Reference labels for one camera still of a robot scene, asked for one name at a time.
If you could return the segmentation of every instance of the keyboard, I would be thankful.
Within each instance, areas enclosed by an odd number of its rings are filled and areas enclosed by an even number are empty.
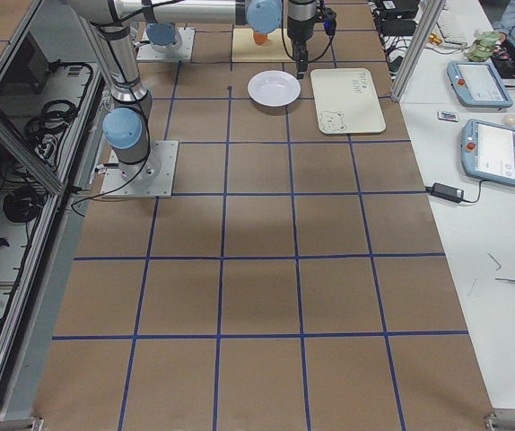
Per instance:
[[[438,36],[443,39],[443,44],[454,45],[460,47],[461,45],[468,45],[469,40],[461,27],[458,18],[452,11],[443,9],[439,20],[437,20]]]

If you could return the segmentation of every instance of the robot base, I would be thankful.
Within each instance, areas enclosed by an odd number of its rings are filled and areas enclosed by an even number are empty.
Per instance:
[[[154,141],[152,142],[151,157],[160,160],[160,171],[153,179],[143,179],[138,182],[130,182],[122,189],[103,196],[103,199],[112,198],[169,198],[174,184],[174,172],[176,171],[176,159],[178,158],[178,141]],[[118,158],[112,151],[109,163],[118,163]],[[106,171],[101,193],[117,189],[128,181],[120,175],[118,169]]]
[[[189,61],[192,58],[194,50],[194,36],[196,31],[193,27],[179,28],[176,31],[182,37],[182,46],[176,50],[168,50],[167,52],[158,52],[152,48],[152,45],[143,45],[138,50],[136,60],[138,63],[177,63],[179,61]],[[142,41],[147,41],[148,35],[144,32]]]

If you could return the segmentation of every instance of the white ball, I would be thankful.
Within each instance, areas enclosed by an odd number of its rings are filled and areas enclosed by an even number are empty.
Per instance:
[[[503,124],[506,124],[507,126],[514,126],[515,125],[515,115],[513,114],[507,114],[502,118]]]

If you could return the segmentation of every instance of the green object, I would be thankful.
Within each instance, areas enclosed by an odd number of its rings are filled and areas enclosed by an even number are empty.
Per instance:
[[[469,61],[485,61],[493,53],[499,41],[498,31],[476,31],[475,41],[471,49],[465,54]]]

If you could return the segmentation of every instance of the white cutting board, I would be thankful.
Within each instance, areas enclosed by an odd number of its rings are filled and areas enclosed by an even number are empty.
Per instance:
[[[311,72],[311,84],[319,130],[326,135],[385,130],[369,70],[316,69]]]

